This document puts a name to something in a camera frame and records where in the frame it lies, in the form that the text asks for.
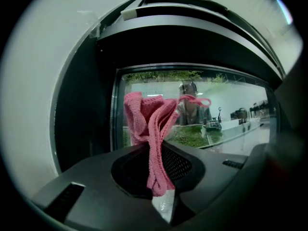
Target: towel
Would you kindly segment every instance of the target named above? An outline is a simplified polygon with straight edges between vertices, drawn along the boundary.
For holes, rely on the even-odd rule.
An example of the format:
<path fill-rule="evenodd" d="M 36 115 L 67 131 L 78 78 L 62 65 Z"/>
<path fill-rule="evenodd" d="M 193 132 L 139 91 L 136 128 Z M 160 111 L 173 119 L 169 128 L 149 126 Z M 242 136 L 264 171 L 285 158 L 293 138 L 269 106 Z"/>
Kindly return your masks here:
<path fill-rule="evenodd" d="M 183 99 L 204 107 L 211 105 L 209 99 L 197 99 L 191 95 L 182 95 L 179 99 L 163 99 L 161 95 L 143 98 L 141 92 L 132 92 L 124 97 L 132 144 L 148 142 L 150 145 L 147 187 L 152 189 L 154 197 L 175 189 L 163 166 L 161 144 L 179 117 L 176 109 Z"/>

